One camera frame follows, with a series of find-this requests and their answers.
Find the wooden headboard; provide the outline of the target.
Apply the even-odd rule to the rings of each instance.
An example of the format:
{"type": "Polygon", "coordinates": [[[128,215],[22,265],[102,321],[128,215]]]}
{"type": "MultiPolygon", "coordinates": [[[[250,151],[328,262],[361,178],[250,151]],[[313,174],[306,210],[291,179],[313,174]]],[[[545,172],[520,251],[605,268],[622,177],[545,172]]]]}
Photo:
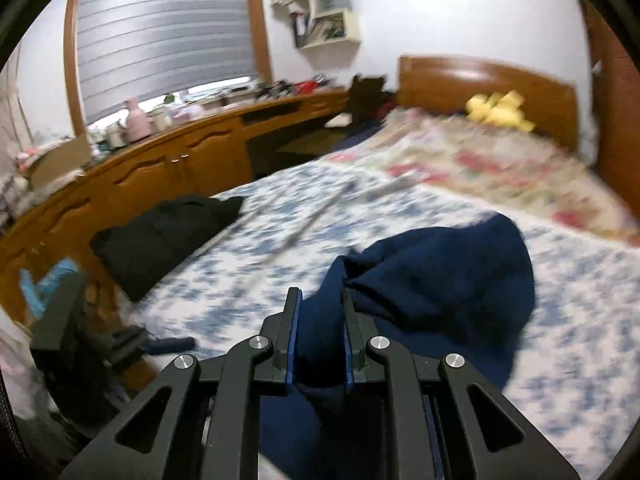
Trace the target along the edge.
{"type": "Polygon", "coordinates": [[[434,115],[461,112],[477,93],[524,96],[522,110],[536,130],[567,151],[578,148],[574,87],[550,77],[479,58],[403,55],[398,60],[397,104],[434,115]]]}

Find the navy blue suit jacket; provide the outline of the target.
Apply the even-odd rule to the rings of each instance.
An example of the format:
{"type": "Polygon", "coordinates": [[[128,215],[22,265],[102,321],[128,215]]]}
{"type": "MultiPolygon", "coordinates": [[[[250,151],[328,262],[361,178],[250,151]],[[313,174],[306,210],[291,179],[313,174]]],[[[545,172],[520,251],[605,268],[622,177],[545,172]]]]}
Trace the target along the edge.
{"type": "Polygon", "coordinates": [[[262,400],[259,451],[291,479],[348,471],[341,455],[360,426],[348,414],[345,297],[410,352],[459,353],[504,388],[535,307],[534,271],[521,231],[502,214],[336,258],[299,306],[291,392],[262,400]]]}

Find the cardboard box on desk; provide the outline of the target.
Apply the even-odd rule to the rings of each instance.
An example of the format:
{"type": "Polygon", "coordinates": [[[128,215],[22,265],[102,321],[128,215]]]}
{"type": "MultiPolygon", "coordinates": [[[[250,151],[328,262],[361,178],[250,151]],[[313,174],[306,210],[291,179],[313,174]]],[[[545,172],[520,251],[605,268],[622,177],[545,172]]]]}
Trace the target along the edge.
{"type": "Polygon", "coordinates": [[[84,168],[92,159],[86,136],[65,140],[45,151],[25,172],[25,178],[34,191],[40,191],[59,177],[84,168]]]}

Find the white wall shelf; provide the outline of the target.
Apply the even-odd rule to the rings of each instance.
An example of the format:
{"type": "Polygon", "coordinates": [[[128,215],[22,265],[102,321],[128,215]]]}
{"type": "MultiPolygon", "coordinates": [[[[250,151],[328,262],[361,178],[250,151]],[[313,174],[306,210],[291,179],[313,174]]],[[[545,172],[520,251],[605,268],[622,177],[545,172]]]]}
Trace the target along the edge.
{"type": "Polygon", "coordinates": [[[288,10],[299,50],[361,42],[354,0],[290,0],[288,10]]]}

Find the red basket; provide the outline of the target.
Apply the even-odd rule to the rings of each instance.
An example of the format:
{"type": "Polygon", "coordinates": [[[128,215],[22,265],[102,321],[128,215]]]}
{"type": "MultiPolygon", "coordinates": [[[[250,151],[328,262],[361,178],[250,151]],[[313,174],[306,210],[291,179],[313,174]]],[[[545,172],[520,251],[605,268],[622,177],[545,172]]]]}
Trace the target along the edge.
{"type": "Polygon", "coordinates": [[[293,84],[293,88],[297,94],[311,94],[318,88],[318,82],[315,80],[305,80],[293,84]]]}

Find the pink vase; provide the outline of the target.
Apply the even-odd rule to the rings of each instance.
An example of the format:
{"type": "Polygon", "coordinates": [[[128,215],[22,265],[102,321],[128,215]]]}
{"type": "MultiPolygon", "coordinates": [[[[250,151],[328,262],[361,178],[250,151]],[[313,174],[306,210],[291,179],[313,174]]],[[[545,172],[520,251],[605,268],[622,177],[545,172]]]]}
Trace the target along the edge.
{"type": "Polygon", "coordinates": [[[147,138],[152,134],[151,125],[145,111],[139,107],[137,98],[130,98],[125,101],[128,110],[126,117],[127,139],[129,143],[134,143],[147,138]]]}

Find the yellow plush toy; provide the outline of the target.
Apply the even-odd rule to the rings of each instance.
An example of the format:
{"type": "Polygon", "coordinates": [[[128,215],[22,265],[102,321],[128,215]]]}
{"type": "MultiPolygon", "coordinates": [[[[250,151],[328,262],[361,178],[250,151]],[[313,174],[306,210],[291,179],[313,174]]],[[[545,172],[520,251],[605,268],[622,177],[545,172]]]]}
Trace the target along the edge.
{"type": "Polygon", "coordinates": [[[535,124],[525,118],[521,110],[523,103],[524,98],[515,90],[507,94],[495,92],[491,96],[476,94],[465,103],[466,118],[472,122],[530,133],[534,131],[535,124]]]}

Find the black folded garment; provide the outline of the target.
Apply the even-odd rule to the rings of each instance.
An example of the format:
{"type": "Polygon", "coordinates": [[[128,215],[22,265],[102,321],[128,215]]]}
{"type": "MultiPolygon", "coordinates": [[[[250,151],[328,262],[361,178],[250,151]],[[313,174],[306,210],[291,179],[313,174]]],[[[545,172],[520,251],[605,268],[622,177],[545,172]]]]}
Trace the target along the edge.
{"type": "Polygon", "coordinates": [[[183,196],[165,200],[131,220],[93,235],[90,247],[132,302],[183,260],[240,218],[244,198],[183,196]]]}

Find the grey window blind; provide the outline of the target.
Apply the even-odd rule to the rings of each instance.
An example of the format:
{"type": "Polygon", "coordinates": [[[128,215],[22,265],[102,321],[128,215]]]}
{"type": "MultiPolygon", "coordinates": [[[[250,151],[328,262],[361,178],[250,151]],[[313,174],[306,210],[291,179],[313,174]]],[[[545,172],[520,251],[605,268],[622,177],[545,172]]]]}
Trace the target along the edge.
{"type": "Polygon", "coordinates": [[[200,84],[256,73],[247,0],[79,0],[87,122],[200,84]]]}

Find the blue floral white bedsheet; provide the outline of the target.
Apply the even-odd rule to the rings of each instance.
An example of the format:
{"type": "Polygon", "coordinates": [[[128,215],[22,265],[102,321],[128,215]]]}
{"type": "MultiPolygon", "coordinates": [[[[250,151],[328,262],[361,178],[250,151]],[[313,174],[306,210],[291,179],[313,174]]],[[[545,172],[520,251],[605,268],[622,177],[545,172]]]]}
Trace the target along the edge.
{"type": "MultiPolygon", "coordinates": [[[[256,333],[290,287],[313,295],[338,257],[496,212],[476,198],[330,162],[280,171],[235,194],[244,200],[238,221],[140,301],[120,304],[155,336],[195,338],[201,358],[256,333]]],[[[506,215],[523,235],[536,289],[506,396],[582,478],[597,478],[639,417],[638,249],[516,209],[506,215]]]]}

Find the long wooden desk cabinet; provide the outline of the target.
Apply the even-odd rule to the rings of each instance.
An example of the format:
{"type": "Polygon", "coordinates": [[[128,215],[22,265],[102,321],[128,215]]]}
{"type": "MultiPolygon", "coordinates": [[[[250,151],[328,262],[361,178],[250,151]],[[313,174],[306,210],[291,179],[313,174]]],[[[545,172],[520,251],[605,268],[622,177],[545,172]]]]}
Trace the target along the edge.
{"type": "Polygon", "coordinates": [[[89,246],[96,232],[125,224],[163,200],[214,195],[250,182],[249,140],[337,114],[346,101],[346,90],[331,89],[235,107],[151,136],[93,166],[2,236],[2,308],[29,325],[21,271],[42,278],[70,258],[113,309],[115,283],[89,246]]]}

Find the wooden wardrobe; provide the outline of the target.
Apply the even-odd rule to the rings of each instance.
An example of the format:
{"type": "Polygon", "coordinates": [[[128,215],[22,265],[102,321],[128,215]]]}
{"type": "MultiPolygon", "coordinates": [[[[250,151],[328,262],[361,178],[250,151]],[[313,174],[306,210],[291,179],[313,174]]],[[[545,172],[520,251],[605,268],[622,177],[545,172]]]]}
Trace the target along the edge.
{"type": "Polygon", "coordinates": [[[611,27],[588,0],[578,0],[591,65],[592,111],[599,127],[596,169],[639,213],[639,71],[611,27]]]}

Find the dark wooden chair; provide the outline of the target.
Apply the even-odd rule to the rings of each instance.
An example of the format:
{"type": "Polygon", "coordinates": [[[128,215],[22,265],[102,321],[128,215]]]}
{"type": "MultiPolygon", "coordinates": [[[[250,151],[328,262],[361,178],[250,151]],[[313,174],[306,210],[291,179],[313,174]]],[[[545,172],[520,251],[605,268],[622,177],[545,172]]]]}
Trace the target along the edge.
{"type": "Polygon", "coordinates": [[[324,126],[326,128],[345,128],[375,120],[378,110],[386,102],[386,95],[383,91],[385,84],[385,76],[362,76],[361,74],[353,76],[345,109],[324,126]]]}

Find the pink floral quilt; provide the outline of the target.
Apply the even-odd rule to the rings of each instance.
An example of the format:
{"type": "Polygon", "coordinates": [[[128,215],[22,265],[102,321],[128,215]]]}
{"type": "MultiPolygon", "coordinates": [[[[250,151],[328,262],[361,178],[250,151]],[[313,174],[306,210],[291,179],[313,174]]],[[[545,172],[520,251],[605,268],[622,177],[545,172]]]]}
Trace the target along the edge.
{"type": "Polygon", "coordinates": [[[396,108],[367,140],[327,159],[408,174],[605,240],[639,243],[639,222],[626,203],[581,160],[535,133],[396,108]]]}

